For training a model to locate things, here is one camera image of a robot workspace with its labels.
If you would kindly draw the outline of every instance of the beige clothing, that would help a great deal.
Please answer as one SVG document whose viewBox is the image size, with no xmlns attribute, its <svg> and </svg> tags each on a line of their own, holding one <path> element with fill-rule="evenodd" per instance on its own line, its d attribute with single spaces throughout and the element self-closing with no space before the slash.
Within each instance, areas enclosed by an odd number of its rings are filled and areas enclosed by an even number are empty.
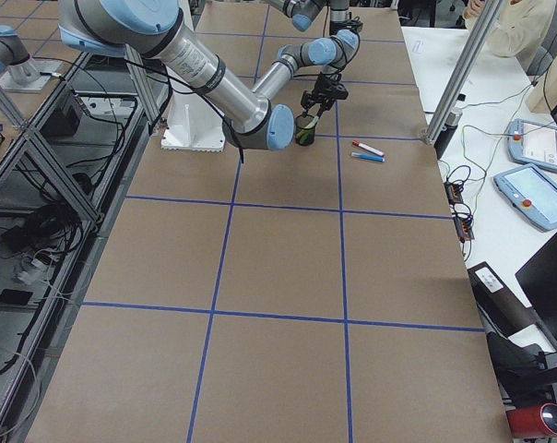
<svg viewBox="0 0 557 443">
<path fill-rule="evenodd" d="M 555 0 L 522 0 L 515 5 L 507 1 L 496 28 L 488 37 L 488 47 L 500 57 L 516 56 L 527 70 L 545 39 L 554 10 Z M 473 28 L 476 20 L 465 20 L 468 30 Z"/>
</svg>

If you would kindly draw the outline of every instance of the person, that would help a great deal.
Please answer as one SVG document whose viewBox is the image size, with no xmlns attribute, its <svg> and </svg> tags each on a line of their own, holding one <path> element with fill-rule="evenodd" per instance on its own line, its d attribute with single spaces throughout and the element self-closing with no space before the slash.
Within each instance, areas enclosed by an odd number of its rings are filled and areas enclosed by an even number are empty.
<svg viewBox="0 0 557 443">
<path fill-rule="evenodd" d="M 488 37 L 490 50 L 500 57 L 515 56 L 526 71 L 549 30 L 556 0 L 506 0 L 495 29 Z M 463 11 L 465 26 L 473 29 L 484 0 L 469 0 Z"/>
</svg>

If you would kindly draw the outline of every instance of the person's hand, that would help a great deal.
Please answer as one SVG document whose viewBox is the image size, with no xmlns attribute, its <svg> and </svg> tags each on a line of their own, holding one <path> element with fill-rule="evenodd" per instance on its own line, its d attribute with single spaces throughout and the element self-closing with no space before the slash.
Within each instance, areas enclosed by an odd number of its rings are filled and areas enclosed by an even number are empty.
<svg viewBox="0 0 557 443">
<path fill-rule="evenodd" d="M 481 14 L 483 9 L 484 0 L 469 0 L 465 12 L 463 13 L 464 18 L 477 18 Z"/>
</svg>

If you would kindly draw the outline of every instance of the tablet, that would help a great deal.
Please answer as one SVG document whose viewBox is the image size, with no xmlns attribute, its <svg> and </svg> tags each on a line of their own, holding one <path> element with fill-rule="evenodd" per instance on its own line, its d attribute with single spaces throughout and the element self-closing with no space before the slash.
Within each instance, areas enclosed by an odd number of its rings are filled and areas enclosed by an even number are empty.
<svg viewBox="0 0 557 443">
<path fill-rule="evenodd" d="M 518 118 L 508 126 L 507 134 L 508 151 L 515 162 L 557 173 L 557 126 Z"/>
<path fill-rule="evenodd" d="M 557 228 L 557 184 L 536 165 L 497 174 L 493 181 L 534 225 L 544 231 Z"/>
</svg>

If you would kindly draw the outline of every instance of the blue marker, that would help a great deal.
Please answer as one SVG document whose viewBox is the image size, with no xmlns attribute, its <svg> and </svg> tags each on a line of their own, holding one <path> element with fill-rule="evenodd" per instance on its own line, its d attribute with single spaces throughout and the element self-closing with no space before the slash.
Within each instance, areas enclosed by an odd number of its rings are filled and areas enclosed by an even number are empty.
<svg viewBox="0 0 557 443">
<path fill-rule="evenodd" d="M 360 154 L 359 152 L 351 152 L 350 155 L 356 159 L 370 160 L 372 162 L 383 163 L 385 161 L 385 157 L 379 155 Z"/>
</svg>

